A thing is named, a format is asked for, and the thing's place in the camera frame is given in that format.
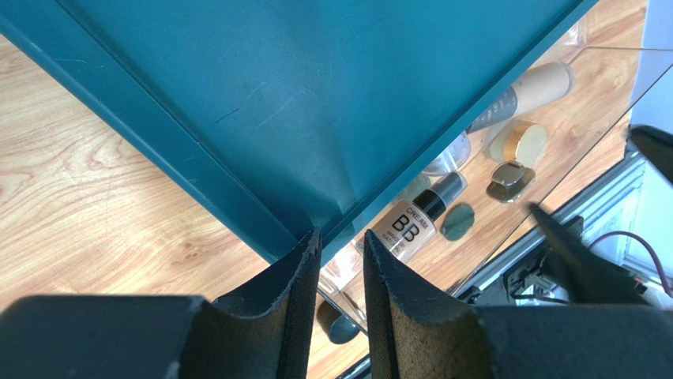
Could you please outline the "beige tube grey cap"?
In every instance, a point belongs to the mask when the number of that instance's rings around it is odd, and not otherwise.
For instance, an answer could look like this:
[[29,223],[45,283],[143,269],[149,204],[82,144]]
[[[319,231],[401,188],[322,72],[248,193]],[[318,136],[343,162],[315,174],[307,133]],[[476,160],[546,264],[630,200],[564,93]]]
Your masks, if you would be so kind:
[[466,129],[474,133],[504,122],[568,95],[575,72],[564,62],[550,62],[527,70]]

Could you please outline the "clear drawer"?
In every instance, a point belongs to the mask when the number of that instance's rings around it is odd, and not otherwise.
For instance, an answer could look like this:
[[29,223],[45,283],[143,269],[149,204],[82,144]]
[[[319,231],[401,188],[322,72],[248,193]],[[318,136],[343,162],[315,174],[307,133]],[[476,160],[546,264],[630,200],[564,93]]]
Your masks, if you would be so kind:
[[[496,257],[530,219],[527,205],[544,201],[610,133],[627,122],[648,90],[672,71],[672,31],[656,39],[651,25],[597,27],[577,22],[529,69],[564,62],[575,72],[573,90],[561,99],[486,129],[467,134],[472,150],[457,171],[467,188],[437,219],[437,233],[405,264],[448,291]],[[514,120],[547,128],[546,151],[533,167],[496,163],[486,148]],[[412,200],[444,176],[420,174],[375,217],[370,229],[398,202]],[[441,233],[446,213],[460,203],[475,212],[474,225],[455,242]]]

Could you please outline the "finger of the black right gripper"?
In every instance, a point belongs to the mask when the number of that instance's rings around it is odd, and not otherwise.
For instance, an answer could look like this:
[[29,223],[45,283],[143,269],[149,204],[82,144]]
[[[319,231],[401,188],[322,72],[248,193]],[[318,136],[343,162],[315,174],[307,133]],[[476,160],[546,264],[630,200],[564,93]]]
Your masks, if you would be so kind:
[[547,272],[563,287],[573,304],[645,305],[636,281],[624,270],[596,256],[581,239],[536,203],[528,210],[543,232],[551,252]]
[[633,125],[628,141],[672,184],[672,135],[654,126]]

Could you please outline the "clear plastic bottle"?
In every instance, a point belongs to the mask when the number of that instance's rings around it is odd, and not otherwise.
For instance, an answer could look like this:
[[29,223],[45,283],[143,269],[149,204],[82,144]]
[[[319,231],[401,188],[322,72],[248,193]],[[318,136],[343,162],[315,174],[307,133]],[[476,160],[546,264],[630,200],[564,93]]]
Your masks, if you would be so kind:
[[467,161],[472,146],[466,132],[462,132],[442,153],[437,156],[422,173],[428,176],[444,176],[457,171]]

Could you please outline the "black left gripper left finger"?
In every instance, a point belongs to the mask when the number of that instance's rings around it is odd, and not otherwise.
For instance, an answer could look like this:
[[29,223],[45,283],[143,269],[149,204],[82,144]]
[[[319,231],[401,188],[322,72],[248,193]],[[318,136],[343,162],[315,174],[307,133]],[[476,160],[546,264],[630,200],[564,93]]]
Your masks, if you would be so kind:
[[321,250],[313,228],[252,279],[194,306],[179,377],[304,378]]

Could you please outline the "teal drawer organizer box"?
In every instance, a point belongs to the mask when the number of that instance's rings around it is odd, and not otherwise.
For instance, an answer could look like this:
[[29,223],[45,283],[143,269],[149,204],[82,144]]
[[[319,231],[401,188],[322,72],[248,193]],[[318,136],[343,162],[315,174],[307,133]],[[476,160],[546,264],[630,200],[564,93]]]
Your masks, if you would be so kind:
[[1,32],[268,262],[329,261],[591,1],[4,1]]

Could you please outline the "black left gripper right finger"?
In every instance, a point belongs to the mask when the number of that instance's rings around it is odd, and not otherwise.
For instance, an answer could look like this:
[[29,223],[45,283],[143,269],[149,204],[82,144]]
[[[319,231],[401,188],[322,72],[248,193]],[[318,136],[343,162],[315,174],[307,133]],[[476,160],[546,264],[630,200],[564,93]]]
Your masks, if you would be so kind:
[[476,311],[395,258],[372,230],[363,277],[372,377],[494,377]]

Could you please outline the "gold round jar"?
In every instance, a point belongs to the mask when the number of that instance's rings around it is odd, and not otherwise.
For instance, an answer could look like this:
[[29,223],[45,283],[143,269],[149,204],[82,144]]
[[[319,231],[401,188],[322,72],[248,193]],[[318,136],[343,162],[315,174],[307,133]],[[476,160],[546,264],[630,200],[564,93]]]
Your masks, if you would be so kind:
[[533,168],[546,151],[547,139],[545,126],[514,120],[494,137],[486,148],[486,155],[496,163],[516,161]]

